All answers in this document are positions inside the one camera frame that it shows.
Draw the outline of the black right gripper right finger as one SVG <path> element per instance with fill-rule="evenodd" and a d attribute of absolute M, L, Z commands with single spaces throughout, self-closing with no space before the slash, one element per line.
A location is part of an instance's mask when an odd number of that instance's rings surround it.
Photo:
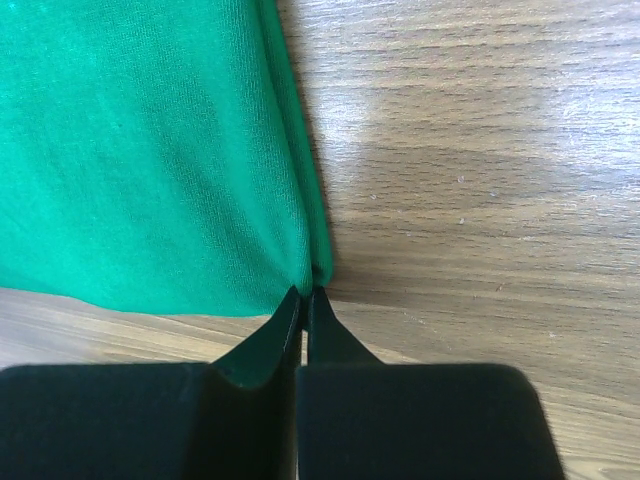
<path fill-rule="evenodd" d="M 297 373 L 303 479 L 561 479 L 539 396 L 493 363 L 387 364 L 338 321 L 323 289 L 308 303 Z"/>

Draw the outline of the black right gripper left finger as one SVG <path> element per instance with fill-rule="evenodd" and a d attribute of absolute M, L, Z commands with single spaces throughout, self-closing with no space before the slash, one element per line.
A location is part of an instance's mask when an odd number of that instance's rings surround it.
<path fill-rule="evenodd" d="M 5 479 L 292 479 L 302 299 L 218 360 L 1 373 Z"/>

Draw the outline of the green t shirt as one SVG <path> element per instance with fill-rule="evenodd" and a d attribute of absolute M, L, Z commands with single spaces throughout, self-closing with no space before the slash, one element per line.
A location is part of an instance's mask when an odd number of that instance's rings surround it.
<path fill-rule="evenodd" d="M 333 273 L 272 1 L 1 5 L 1 284 L 270 314 Z"/>

